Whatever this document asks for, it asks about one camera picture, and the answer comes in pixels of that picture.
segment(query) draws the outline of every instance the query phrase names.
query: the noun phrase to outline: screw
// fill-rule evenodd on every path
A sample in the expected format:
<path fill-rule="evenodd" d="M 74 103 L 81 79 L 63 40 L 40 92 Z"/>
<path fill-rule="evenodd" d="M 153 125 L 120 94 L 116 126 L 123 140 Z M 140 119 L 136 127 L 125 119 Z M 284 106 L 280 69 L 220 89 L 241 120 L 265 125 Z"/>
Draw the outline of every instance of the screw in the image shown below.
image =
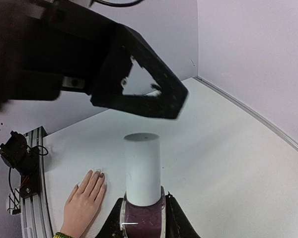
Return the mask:
<path fill-rule="evenodd" d="M 121 80 L 121 86 L 125 87 L 127 85 L 127 79 L 123 78 L 123 80 Z"/>

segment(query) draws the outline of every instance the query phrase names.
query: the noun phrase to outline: white cylinder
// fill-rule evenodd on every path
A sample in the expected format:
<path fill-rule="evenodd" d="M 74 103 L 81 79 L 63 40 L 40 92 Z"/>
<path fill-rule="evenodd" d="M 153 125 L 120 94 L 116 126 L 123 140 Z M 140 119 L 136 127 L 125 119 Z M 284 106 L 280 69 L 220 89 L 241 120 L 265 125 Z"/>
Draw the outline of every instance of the white cylinder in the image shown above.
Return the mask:
<path fill-rule="evenodd" d="M 161 198 L 159 136 L 136 133 L 125 138 L 127 200 L 151 206 Z"/>

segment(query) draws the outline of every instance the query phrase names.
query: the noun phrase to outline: purple base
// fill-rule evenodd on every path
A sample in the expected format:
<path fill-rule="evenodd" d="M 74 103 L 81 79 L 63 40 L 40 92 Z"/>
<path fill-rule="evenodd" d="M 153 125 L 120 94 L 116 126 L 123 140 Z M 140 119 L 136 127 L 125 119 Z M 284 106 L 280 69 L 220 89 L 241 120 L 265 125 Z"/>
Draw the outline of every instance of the purple base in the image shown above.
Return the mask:
<path fill-rule="evenodd" d="M 126 201 L 125 228 L 127 237 L 160 238 L 162 209 L 164 207 L 165 195 L 163 187 L 161 187 L 161 199 L 152 206 L 138 207 Z"/>

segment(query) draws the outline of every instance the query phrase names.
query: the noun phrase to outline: human hand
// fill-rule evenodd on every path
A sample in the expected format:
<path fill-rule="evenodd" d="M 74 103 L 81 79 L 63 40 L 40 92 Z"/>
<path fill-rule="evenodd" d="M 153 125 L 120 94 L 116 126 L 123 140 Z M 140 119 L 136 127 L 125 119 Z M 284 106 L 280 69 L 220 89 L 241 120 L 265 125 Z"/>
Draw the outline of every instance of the human hand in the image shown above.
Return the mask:
<path fill-rule="evenodd" d="M 76 185 L 64 207 L 61 233 L 80 238 L 99 211 L 105 196 L 105 176 L 100 171 L 90 170 L 80 186 Z"/>

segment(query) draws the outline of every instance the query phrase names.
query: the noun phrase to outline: wrist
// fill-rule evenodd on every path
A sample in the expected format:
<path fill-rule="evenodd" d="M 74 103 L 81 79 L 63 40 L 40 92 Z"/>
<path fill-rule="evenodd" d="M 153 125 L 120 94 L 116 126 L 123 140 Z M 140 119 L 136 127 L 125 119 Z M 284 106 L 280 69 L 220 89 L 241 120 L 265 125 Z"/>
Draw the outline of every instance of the wrist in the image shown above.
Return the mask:
<path fill-rule="evenodd" d="M 53 236 L 53 238 L 72 238 L 64 233 L 56 232 L 56 234 Z"/>
<path fill-rule="evenodd" d="M 76 232 L 73 230 L 73 228 L 68 228 L 68 227 L 64 227 L 64 226 L 61 227 L 60 233 L 68 236 L 69 238 L 79 238 L 80 237 L 76 234 Z"/>

